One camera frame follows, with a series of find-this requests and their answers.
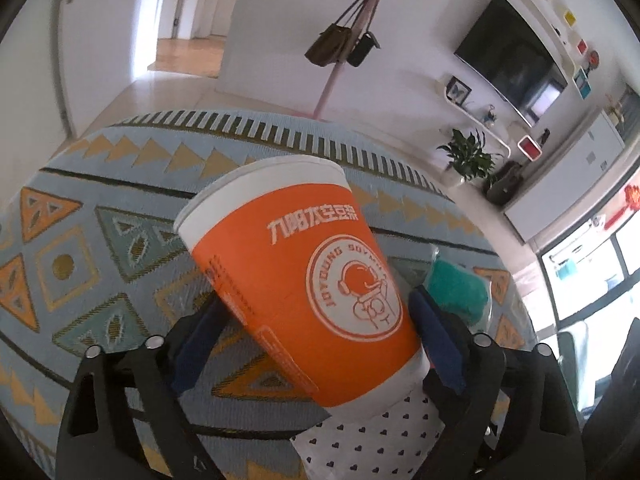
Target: pink pole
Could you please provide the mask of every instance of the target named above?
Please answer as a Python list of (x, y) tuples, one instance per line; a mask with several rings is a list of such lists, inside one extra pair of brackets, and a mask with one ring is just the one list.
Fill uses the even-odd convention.
[(316, 105), (316, 110), (314, 111), (313, 118), (319, 119), (324, 112), (324, 108), (326, 107), (327, 102), (329, 101), (329, 97), (331, 97), (332, 92), (334, 91), (335, 84), (340, 77), (340, 74), (344, 70), (344, 64), (347, 61), (347, 57), (349, 57), (349, 53), (353, 50), (353, 47), (358, 41), (360, 37), (360, 33), (364, 29), (365, 24), (369, 21), (371, 13), (373, 12), (374, 5), (376, 0), (369, 0), (367, 5), (364, 8), (364, 11), (360, 13), (360, 17), (353, 24), (353, 34), (351, 35), (351, 41), (345, 46), (344, 53), (342, 57), (335, 64), (334, 69), (329, 76), (329, 79), (324, 86), (324, 90), (322, 90), (322, 95), (320, 96), (320, 100)]

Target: handbag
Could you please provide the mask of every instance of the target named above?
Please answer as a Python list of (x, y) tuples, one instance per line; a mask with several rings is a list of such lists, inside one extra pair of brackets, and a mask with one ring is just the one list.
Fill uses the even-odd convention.
[[(343, 12), (340, 18), (320, 34), (320, 37), (311, 45), (305, 54), (305, 57), (311, 63), (317, 66), (327, 66), (338, 61), (340, 54), (351, 40), (353, 33), (349, 22), (362, 11), (366, 1), (367, 0), (355, 0), (349, 8)], [(355, 11), (351, 17), (347, 19), (346, 24), (344, 26), (338, 25), (354, 8)]]
[(371, 27), (371, 23), (373, 22), (373, 17), (376, 15), (376, 10), (378, 9), (379, 3), (380, 0), (376, 0), (376, 6), (373, 8), (373, 12), (371, 13), (371, 17), (369, 18), (367, 29), (365, 30), (362, 37), (358, 40), (358, 43), (353, 47), (353, 50), (347, 58), (347, 63), (349, 63), (351, 66), (360, 66), (374, 47), (380, 48), (378, 40), (373, 35), (373, 32), (369, 30)]

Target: potted plant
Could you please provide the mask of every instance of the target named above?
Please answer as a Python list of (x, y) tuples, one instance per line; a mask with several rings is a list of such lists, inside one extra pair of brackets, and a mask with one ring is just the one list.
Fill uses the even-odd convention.
[(459, 186), (474, 178), (489, 178), (495, 163), (489, 153), (485, 153), (486, 137), (478, 130), (465, 137), (460, 130), (453, 129), (453, 139), (439, 146), (447, 152), (450, 163), (442, 174), (442, 183), (448, 187)]

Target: metal screw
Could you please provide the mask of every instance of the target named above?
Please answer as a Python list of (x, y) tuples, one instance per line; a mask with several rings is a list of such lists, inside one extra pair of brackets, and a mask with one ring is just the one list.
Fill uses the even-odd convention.
[(162, 337), (161, 335), (153, 335), (145, 341), (145, 346), (149, 350), (155, 350), (156, 348), (160, 348), (163, 344), (164, 344), (164, 337)]
[(474, 336), (474, 343), (482, 348), (488, 348), (491, 346), (491, 338), (487, 334), (476, 334)]
[(551, 346), (545, 343), (540, 343), (538, 346), (536, 346), (536, 350), (538, 350), (538, 353), (540, 355), (543, 355), (544, 357), (549, 357), (554, 354)]
[(93, 346), (89, 346), (89, 348), (86, 349), (84, 356), (87, 357), (88, 359), (93, 359), (94, 357), (98, 357), (98, 355), (100, 355), (101, 352), (102, 352), (102, 348), (100, 348), (98, 345), (93, 345)]

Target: orange paper cup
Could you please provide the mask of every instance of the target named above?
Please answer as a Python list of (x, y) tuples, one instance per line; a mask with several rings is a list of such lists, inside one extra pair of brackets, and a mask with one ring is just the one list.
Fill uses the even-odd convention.
[(175, 229), (246, 330), (332, 415), (380, 414), (429, 371), (337, 164), (293, 155), (238, 168)]

